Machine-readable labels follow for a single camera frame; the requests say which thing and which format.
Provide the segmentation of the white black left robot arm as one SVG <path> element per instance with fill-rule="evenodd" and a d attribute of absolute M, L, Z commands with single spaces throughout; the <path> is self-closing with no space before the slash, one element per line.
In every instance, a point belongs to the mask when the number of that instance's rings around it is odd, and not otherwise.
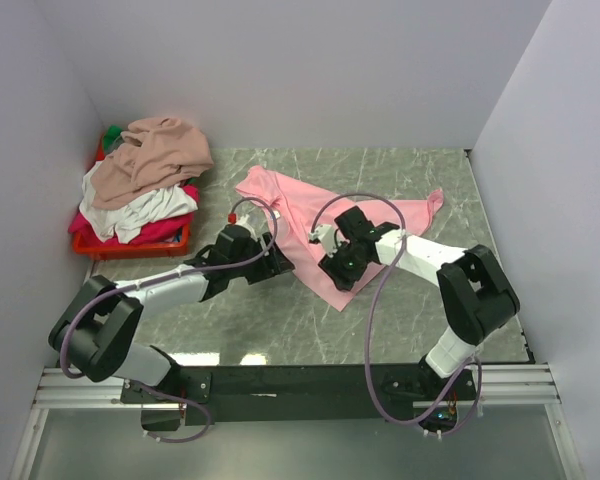
<path fill-rule="evenodd" d="M 166 402 L 186 392 L 181 367 L 166 352 L 135 343 L 140 322 L 179 305 L 207 301 L 234 279 L 255 284 L 293 268 L 272 234 L 255 237 L 243 226 L 227 225 L 214 243 L 162 274 L 118 282 L 101 275 L 90 278 L 48 342 L 59 353 L 67 377 L 93 382 L 122 378 Z"/>

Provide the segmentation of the pink t shirt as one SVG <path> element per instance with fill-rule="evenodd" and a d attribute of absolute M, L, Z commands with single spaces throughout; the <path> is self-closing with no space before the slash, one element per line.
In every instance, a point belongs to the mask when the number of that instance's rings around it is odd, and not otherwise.
<path fill-rule="evenodd" d="M 398 224 L 397 214 L 385 203 L 374 199 L 355 202 L 347 198 L 336 201 L 320 213 L 319 210 L 336 196 L 335 193 L 261 166 L 250 168 L 235 190 L 243 198 L 261 199 L 278 213 L 281 226 L 276 244 L 294 264 L 296 277 L 334 309 L 344 310 L 354 296 L 382 271 L 381 266 L 372 264 L 352 291 L 339 291 L 318 266 L 324 257 L 324 249 L 311 244 L 308 235 L 315 219 L 321 224 L 334 225 L 334 219 L 353 206 L 359 207 L 375 225 L 383 222 Z"/>

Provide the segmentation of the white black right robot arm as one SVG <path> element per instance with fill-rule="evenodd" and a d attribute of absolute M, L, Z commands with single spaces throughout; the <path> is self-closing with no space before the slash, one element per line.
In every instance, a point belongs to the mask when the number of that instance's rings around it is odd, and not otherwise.
<path fill-rule="evenodd" d="M 411 235 L 403 215 L 396 223 L 375 224 L 352 207 L 334 225 L 314 221 L 308 238 L 322 246 L 319 267 L 339 291 L 353 290 L 372 264 L 414 274 L 439 289 L 447 327 L 419 361 L 415 378 L 403 384 L 412 397 L 444 397 L 454 386 L 453 374 L 520 310 L 492 250 L 481 244 L 451 247 Z"/>

